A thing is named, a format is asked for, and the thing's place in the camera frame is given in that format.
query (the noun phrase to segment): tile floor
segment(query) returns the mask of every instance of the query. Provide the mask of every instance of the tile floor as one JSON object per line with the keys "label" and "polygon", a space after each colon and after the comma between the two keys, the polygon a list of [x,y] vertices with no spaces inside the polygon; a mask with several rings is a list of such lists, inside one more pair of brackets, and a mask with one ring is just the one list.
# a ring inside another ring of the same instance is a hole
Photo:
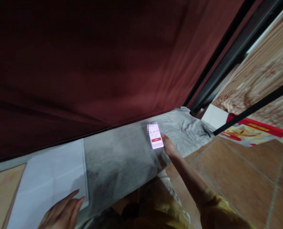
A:
{"label": "tile floor", "polygon": [[[274,140],[248,148],[215,137],[185,160],[211,189],[258,229],[283,229],[282,143]],[[168,166],[166,172],[192,225],[201,228],[199,212],[175,167]]]}

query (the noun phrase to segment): finger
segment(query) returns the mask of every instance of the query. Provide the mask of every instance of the finger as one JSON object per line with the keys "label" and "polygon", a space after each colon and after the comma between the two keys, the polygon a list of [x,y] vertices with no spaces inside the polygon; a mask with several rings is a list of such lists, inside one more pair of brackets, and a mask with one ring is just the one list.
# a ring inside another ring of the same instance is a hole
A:
{"label": "finger", "polygon": [[42,228],[42,226],[43,226],[44,224],[46,224],[50,212],[51,212],[51,209],[46,212],[46,214],[44,215],[42,221],[40,222],[40,225],[39,225],[38,229],[39,229],[39,228]]}
{"label": "finger", "polygon": [[78,200],[75,208],[73,209],[73,211],[71,213],[71,218],[69,220],[67,229],[74,229],[75,228],[77,218],[78,218],[78,215],[79,215],[79,211],[80,211],[80,208],[81,208],[84,200],[85,200],[85,196],[83,196],[81,199]]}
{"label": "finger", "polygon": [[69,219],[71,217],[71,213],[74,210],[75,206],[77,205],[79,199],[72,199],[68,202],[68,204],[65,206],[64,210],[61,212],[61,214],[58,217],[58,220],[60,220],[64,225],[68,225]]}
{"label": "finger", "polygon": [[162,134],[161,137],[162,137],[162,139],[168,139],[168,138],[169,138],[169,137],[168,137],[167,135],[165,135],[165,134]]}
{"label": "finger", "polygon": [[52,210],[51,210],[51,213],[48,217],[48,219],[51,219],[51,218],[57,218],[61,212],[63,211],[63,209],[65,208],[65,206],[68,204],[68,202],[75,196],[77,195],[77,193],[79,192],[79,190],[75,190],[73,191],[71,194],[69,194],[68,196],[66,196],[65,198],[61,199],[59,202],[57,202]]}

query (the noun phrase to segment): yellow sleeve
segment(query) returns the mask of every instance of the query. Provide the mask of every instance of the yellow sleeve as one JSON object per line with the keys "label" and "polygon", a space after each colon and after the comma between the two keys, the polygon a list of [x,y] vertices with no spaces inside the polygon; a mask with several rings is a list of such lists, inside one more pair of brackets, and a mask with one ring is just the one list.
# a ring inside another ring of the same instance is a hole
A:
{"label": "yellow sleeve", "polygon": [[205,190],[204,195],[206,203],[203,206],[198,206],[203,229],[256,229],[241,218],[222,196],[216,195],[209,188]]}

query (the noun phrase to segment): cardboard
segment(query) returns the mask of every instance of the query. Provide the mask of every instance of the cardboard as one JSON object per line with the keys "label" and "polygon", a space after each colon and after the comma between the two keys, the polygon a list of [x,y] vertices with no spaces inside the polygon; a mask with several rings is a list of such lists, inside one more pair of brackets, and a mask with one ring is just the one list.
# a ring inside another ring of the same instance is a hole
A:
{"label": "cardboard", "polygon": [[0,172],[0,229],[7,226],[7,218],[24,168],[25,164]]}

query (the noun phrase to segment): hand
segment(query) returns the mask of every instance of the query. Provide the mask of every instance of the hand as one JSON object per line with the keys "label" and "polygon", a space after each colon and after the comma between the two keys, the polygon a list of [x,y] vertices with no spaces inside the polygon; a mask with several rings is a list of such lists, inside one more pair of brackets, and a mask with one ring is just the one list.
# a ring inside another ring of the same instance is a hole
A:
{"label": "hand", "polygon": [[74,229],[79,210],[85,196],[73,199],[79,190],[73,191],[64,199],[52,206],[44,215],[38,229]]}
{"label": "hand", "polygon": [[180,155],[176,148],[174,147],[171,139],[165,134],[161,135],[161,138],[163,139],[164,146],[165,146],[165,152],[166,154],[171,158]]}

